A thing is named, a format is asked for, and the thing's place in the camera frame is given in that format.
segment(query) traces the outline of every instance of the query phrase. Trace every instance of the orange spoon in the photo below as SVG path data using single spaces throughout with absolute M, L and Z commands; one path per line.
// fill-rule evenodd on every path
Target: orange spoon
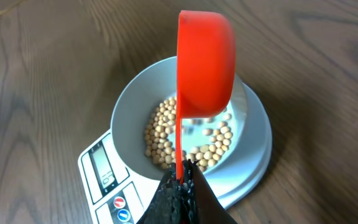
M 176 171 L 183 182 L 181 120 L 219 114 L 229 103 L 236 50 L 229 21 L 215 12 L 182 11 L 177 45 Z

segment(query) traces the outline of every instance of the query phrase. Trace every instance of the red spoon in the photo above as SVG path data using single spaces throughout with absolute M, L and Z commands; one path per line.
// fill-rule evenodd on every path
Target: red spoon
M 215 12 L 182 11 L 177 46 L 176 171 L 183 182 L 181 120 L 219 114 L 229 103 L 236 50 L 229 21 Z

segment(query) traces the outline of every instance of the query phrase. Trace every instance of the white scale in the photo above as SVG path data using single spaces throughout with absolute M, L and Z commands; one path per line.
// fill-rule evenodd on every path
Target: white scale
M 244 85 L 248 112 L 237 149 L 207 174 L 219 203 L 229 208 L 247 195 L 262 178 L 272 152 L 272 130 L 257 95 Z M 154 196 L 159 181 L 127 168 L 118 156 L 110 130 L 78 158 L 93 223 L 137 223 Z

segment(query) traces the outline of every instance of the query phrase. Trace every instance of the plastic bowl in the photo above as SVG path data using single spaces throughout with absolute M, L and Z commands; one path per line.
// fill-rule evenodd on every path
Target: plastic bowl
M 176 69 L 177 58 L 170 57 L 141 71 L 125 87 L 112 113 L 111 136 L 119 157 L 130 170 L 153 180 L 160 180 L 163 176 L 163 170 L 152 164 L 151 159 L 144 155 L 146 148 L 144 131 L 150 119 L 150 114 L 158 104 L 176 93 Z M 232 94 L 231 102 L 227 107 L 228 111 L 232 111 L 232 119 L 228 122 L 233 132 L 231 149 L 225 152 L 214 167 L 210 167 L 204 172 L 205 176 L 213 172 L 236 150 L 238 138 L 243 132 L 247 103 L 244 88 L 238 78 L 235 79 L 233 93 L 234 91 L 236 91 L 236 94 Z M 175 135 L 170 134 L 168 138 L 172 141 Z M 197 146 L 200 142 L 195 141 L 199 140 L 200 138 L 186 138 L 184 135 L 182 149 L 188 151 L 188 146 Z M 202 143 L 208 144 L 209 142 L 204 139 Z

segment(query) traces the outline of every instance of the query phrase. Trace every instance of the pile of beans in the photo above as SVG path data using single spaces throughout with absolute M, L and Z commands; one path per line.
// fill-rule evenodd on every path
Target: pile of beans
M 153 164 L 160 166 L 162 169 L 169 168 L 175 163 L 175 149 L 172 142 L 168 140 L 168 135 L 175 132 L 177 98 L 170 97 L 164 102 L 161 102 L 155 111 L 150 115 L 149 123 L 145 130 L 146 150 L 145 156 L 150 157 Z M 231 114 L 226 113 L 223 120 L 230 120 Z M 211 123 L 212 118 L 204 118 L 204 123 Z M 190 159 L 192 162 L 198 160 L 198 167 L 202 172 L 207 168 L 215 166 L 221 159 L 223 154 L 229 150 L 231 144 L 230 127 L 226 121 L 220 121 L 216 129 L 204 129 L 202 134 L 210 136 L 210 144 L 203 146 L 195 146 L 190 149 L 190 153 L 182 153 L 182 160 Z M 197 119 L 189 120 L 192 125 L 198 124 Z

